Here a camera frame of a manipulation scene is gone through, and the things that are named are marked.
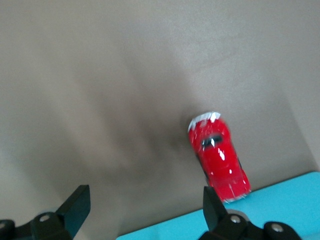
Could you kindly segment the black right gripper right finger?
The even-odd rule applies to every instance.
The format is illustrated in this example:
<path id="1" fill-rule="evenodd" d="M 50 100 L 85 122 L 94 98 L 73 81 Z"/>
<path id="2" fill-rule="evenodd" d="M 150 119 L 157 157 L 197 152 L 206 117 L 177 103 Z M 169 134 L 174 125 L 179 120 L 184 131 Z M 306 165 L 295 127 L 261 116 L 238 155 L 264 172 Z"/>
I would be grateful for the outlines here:
<path id="1" fill-rule="evenodd" d="M 243 216 L 228 213 L 215 189 L 203 189 L 203 215 L 208 231 L 204 240 L 244 240 L 248 233 L 248 222 Z"/>

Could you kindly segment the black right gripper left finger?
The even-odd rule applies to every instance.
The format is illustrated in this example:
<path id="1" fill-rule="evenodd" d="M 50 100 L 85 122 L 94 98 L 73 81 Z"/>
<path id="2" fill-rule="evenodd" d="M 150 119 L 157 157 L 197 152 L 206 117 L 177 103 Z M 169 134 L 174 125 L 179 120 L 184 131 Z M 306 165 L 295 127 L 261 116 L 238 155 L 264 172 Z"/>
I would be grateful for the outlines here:
<path id="1" fill-rule="evenodd" d="M 55 211 L 44 212 L 31 222 L 34 240 L 72 240 L 91 210 L 90 187 L 80 185 Z"/>

